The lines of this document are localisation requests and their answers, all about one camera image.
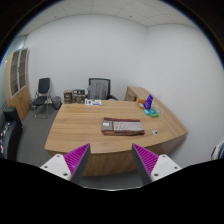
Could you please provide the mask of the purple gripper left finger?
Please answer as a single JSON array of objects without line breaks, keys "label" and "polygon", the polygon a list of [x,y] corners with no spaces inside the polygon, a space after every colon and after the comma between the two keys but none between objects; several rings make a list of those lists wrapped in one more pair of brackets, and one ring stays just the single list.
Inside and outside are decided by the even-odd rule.
[{"label": "purple gripper left finger", "polygon": [[90,154],[90,144],[85,144],[65,155],[55,154],[41,166],[41,169],[78,184],[82,178]]}]

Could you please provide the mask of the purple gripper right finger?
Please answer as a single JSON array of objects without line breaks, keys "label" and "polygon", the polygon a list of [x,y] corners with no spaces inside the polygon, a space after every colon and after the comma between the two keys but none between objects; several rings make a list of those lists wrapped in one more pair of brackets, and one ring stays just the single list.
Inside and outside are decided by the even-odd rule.
[{"label": "purple gripper right finger", "polygon": [[132,145],[132,155],[144,185],[181,169],[181,167],[166,154],[157,155],[137,144]]}]

